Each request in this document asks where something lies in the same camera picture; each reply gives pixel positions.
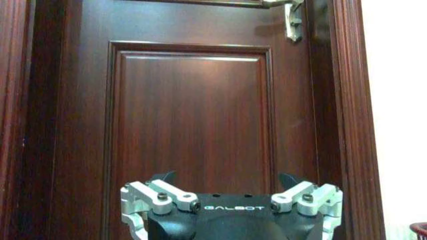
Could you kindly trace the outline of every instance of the silver door handle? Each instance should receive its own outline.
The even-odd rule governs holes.
[[[285,5],[285,26],[286,37],[298,42],[302,40],[302,10],[301,5],[305,0],[262,0],[262,6],[267,9]]]
[[[286,4],[291,4],[293,8],[297,10],[303,4],[305,0],[262,0],[261,2],[262,6],[269,9]]]

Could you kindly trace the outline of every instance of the red object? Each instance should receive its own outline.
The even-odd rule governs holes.
[[[427,240],[427,222],[414,223],[410,228],[418,234],[418,240]]]

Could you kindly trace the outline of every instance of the white wall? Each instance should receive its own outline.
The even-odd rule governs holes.
[[[427,222],[427,1],[362,0],[389,240]]]

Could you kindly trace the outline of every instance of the door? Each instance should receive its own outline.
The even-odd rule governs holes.
[[[130,239],[120,187],[155,173],[196,193],[318,180],[309,44],[282,6],[83,0],[64,14],[51,239]]]

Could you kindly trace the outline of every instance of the door trim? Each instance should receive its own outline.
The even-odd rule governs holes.
[[[0,239],[16,231],[34,13],[34,0],[0,3]]]
[[[373,239],[386,239],[362,3],[361,0],[327,0],[327,3],[330,42],[318,44],[317,38],[310,36],[319,181],[343,188],[346,238],[362,239],[369,235]],[[20,178],[22,161],[16,159],[23,159],[31,57],[27,53],[32,52],[32,44],[27,43],[32,41],[35,2],[8,0],[3,4],[2,29],[10,30],[11,35],[2,38],[6,44],[0,43],[8,46],[8,51],[0,54],[2,67],[8,73],[0,77],[0,90],[8,89],[0,96],[0,187],[4,189],[0,194],[0,233],[3,239],[14,239],[19,183],[27,177]],[[311,24],[315,19],[311,11],[307,13]],[[315,56],[319,49],[330,52],[330,58]],[[333,77],[323,78],[322,82],[323,75],[315,73],[325,60],[331,62],[325,77],[329,74]],[[330,138],[325,139],[322,133],[329,133]],[[327,158],[325,153],[329,151],[333,156],[337,154],[334,159]]]
[[[362,1],[330,2],[347,239],[386,239]]]

